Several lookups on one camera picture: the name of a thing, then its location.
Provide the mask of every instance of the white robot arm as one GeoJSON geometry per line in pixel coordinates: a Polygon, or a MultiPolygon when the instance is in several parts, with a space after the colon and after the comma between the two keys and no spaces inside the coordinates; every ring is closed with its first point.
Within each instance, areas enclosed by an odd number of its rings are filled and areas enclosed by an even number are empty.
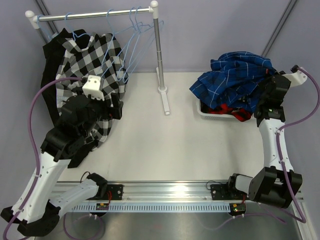
{"type": "Polygon", "coordinates": [[[290,163],[284,129],[284,110],[281,107],[283,98],[289,87],[303,84],[307,76],[297,71],[295,66],[292,74],[274,75],[262,83],[265,92],[258,103],[254,117],[257,119],[257,126],[262,136],[264,152],[264,168],[255,176],[249,177],[241,174],[233,174],[229,178],[229,187],[246,193],[249,199],[255,202],[273,205],[280,208],[287,208],[292,198],[284,180],[283,167],[278,154],[276,136],[279,133],[279,144],[281,147],[286,171],[290,176],[291,186],[296,194],[302,185],[302,176],[294,173],[290,163]]]}
{"type": "Polygon", "coordinates": [[[123,103],[116,93],[111,94],[112,105],[107,105],[98,76],[90,75],[82,87],[84,94],[70,97],[61,108],[61,116],[45,136],[41,145],[40,173],[34,171],[23,194],[11,207],[4,208],[1,217],[7,222],[16,214],[13,223],[26,237],[43,237],[58,224],[60,218],[81,202],[101,199],[106,195],[108,181],[96,173],[90,174],[78,186],[60,196],[49,199],[52,189],[72,157],[85,144],[85,139],[101,119],[120,119],[123,103]],[[34,179],[36,185],[27,197],[34,179]],[[23,201],[26,204],[20,209],[23,201]]]}

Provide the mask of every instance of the laundry basket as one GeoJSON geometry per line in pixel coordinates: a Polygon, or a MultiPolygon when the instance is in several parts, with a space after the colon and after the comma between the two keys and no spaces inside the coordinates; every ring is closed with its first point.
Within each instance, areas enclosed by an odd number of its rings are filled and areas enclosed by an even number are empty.
{"type": "Polygon", "coordinates": [[[235,116],[230,114],[211,114],[211,113],[204,113],[201,111],[201,101],[196,101],[196,110],[200,114],[202,119],[208,119],[208,120],[224,120],[224,121],[237,121],[239,122],[235,116]]]}

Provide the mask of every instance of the white clothes rack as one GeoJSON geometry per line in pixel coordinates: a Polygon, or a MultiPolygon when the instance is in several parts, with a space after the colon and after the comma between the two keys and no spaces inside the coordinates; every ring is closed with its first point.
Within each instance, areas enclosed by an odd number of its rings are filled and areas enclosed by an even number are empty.
{"type": "Polygon", "coordinates": [[[165,115],[170,114],[169,102],[167,97],[168,88],[165,86],[164,80],[164,69],[162,63],[162,52],[161,52],[161,44],[160,44],[160,30],[159,30],[159,9],[158,2],[153,0],[150,3],[149,7],[139,8],[139,9],[131,9],[131,10],[118,10],[118,11],[101,11],[101,12],[85,12],[85,13],[71,13],[66,15],[44,15],[38,18],[37,15],[31,10],[25,12],[25,16],[29,19],[33,28],[39,32],[41,38],[48,43],[45,34],[40,28],[38,22],[50,22],[50,21],[62,21],[62,20],[70,20],[70,19],[86,19],[86,18],[97,18],[97,17],[105,17],[107,16],[117,16],[117,15],[129,15],[131,14],[144,14],[144,13],[152,13],[153,24],[154,24],[154,35],[155,35],[155,45],[156,45],[156,55],[157,55],[157,65],[156,73],[158,78],[158,92],[161,95],[162,105],[165,115]]]}

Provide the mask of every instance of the white table surface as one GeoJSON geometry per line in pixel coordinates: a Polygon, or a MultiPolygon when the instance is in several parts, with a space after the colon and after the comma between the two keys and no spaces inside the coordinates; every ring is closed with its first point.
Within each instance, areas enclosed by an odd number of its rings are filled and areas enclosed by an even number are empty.
{"type": "Polygon", "coordinates": [[[255,176],[264,165],[255,120],[207,120],[197,113],[189,87],[200,72],[165,73],[170,115],[163,111],[155,73],[135,73],[123,98],[123,116],[106,142],[59,181],[78,181],[85,171],[108,181],[227,180],[255,176]]]}

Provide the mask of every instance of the gray wall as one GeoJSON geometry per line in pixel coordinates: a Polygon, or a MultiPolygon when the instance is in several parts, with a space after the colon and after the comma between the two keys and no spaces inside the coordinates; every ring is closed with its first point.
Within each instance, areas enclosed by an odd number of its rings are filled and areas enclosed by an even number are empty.
{"type": "MultiPolygon", "coordinates": [[[[68,12],[83,13],[126,10],[146,7],[151,0],[45,0],[53,15],[68,12]]],[[[261,54],[284,11],[288,0],[158,0],[160,20],[164,20],[161,33],[163,67],[166,72],[200,72],[210,70],[210,59],[225,52],[251,51],[261,54]]],[[[143,22],[152,22],[145,13],[138,16],[143,22]]],[[[69,20],[74,29],[87,32],[109,33],[105,18],[69,20]]],[[[116,30],[131,25],[128,16],[112,16],[116,30]]],[[[59,29],[66,26],[57,22],[59,29]]],[[[128,34],[118,37],[121,45],[128,34]]],[[[138,72],[154,72],[157,66],[153,46],[137,68],[138,72]]]]}
{"type": "MultiPolygon", "coordinates": [[[[320,84],[320,1],[300,0],[290,16],[274,47],[269,53],[278,70],[289,69],[298,64],[304,67],[320,84]]],[[[288,123],[309,114],[317,102],[314,85],[305,84],[289,90],[284,100],[288,123]]],[[[317,227],[320,216],[320,111],[297,126],[288,128],[285,134],[290,161],[297,173],[303,176],[302,191],[312,222],[317,227]]],[[[320,229],[316,232],[320,238],[320,229]]]]}
{"type": "MultiPolygon", "coordinates": [[[[36,166],[27,115],[45,65],[42,41],[24,17],[27,9],[36,9],[32,0],[10,0],[0,6],[0,209],[17,201],[36,166]]],[[[41,99],[33,114],[38,145],[50,127],[48,115],[41,99]]],[[[1,236],[5,226],[0,219],[1,236]]]]}

